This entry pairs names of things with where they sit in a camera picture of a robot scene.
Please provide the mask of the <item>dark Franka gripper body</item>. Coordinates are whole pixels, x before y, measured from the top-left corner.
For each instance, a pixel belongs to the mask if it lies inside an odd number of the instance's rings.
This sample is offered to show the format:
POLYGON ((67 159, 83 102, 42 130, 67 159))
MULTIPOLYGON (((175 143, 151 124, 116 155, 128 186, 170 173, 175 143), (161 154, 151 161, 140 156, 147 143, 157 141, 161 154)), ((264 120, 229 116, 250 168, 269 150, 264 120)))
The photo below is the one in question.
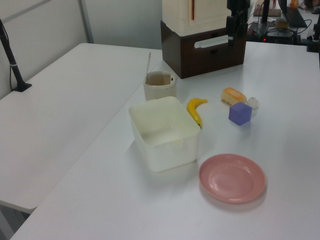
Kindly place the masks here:
POLYGON ((227 0, 227 9, 231 11, 231 16, 235 16, 241 11, 247 11, 250 4, 250 0, 227 0))

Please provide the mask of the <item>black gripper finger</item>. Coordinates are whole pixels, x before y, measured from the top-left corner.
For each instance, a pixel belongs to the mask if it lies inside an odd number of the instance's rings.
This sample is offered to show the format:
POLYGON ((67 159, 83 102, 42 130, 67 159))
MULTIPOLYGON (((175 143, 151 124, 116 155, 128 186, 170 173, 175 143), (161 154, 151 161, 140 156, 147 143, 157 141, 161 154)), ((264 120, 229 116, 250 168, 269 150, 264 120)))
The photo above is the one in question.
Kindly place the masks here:
POLYGON ((228 36, 228 45, 234 46, 236 38, 236 18, 228 16, 226 18, 226 33, 228 36))
POLYGON ((247 23, 247 11, 242 10, 237 15, 236 36, 238 38, 242 38, 244 36, 246 23, 247 23))

